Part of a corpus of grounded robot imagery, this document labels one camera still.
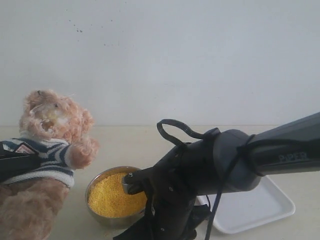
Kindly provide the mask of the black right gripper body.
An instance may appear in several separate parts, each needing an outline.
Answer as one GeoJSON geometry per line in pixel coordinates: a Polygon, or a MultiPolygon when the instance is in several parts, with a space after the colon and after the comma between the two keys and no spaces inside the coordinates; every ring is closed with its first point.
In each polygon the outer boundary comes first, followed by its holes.
{"type": "Polygon", "coordinates": [[[152,193],[147,196],[144,216],[116,240],[193,240],[196,192],[187,174],[198,142],[175,146],[152,166],[152,193]]]}

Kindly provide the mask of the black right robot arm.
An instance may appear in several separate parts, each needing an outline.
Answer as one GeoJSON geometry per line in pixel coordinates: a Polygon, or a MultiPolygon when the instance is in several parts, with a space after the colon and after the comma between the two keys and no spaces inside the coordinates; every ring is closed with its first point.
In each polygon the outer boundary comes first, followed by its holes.
{"type": "Polygon", "coordinates": [[[124,192],[144,192],[147,202],[143,217],[118,240],[193,240],[205,220],[209,239],[222,194],[253,190],[267,175],[320,169],[318,113],[252,135],[198,133],[174,119],[156,127],[173,148],[154,166],[123,177],[124,192]]]}

